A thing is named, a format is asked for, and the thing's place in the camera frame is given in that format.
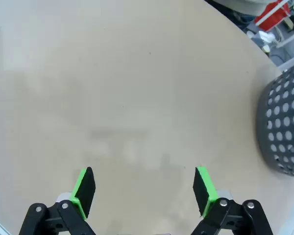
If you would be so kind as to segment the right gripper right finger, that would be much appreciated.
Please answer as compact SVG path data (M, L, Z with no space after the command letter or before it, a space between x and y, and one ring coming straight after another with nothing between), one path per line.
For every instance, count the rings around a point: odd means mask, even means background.
M217 235L221 230L231 230L234 235L273 234L259 201L238 204L219 196L205 167L196 167L193 190L202 216L193 235Z

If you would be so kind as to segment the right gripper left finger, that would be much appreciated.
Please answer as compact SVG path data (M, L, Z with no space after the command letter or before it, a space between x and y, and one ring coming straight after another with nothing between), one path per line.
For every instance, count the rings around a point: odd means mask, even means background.
M69 232L71 235L94 235L88 218L96 190L93 170L81 170L73 191L64 194L51 207L34 203L25 215L19 234L58 235Z

